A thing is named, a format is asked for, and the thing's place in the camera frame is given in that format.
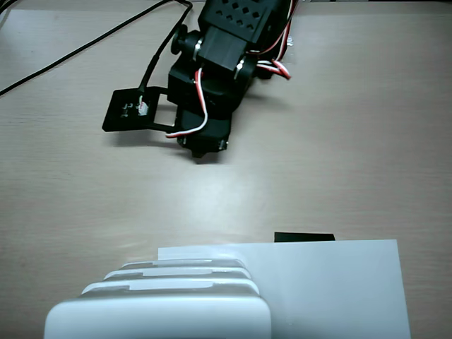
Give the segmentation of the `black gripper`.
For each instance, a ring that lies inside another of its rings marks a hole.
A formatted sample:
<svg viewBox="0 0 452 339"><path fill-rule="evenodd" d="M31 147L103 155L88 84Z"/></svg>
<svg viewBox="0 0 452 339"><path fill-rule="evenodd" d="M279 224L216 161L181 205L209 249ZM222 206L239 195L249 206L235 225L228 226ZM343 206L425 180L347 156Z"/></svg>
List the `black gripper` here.
<svg viewBox="0 0 452 339"><path fill-rule="evenodd" d="M181 55L169 70L167 99L178 106L175 131L168 138L194 158L227 150L232 114L255 77L257 58L243 56L234 70Z"/></svg>

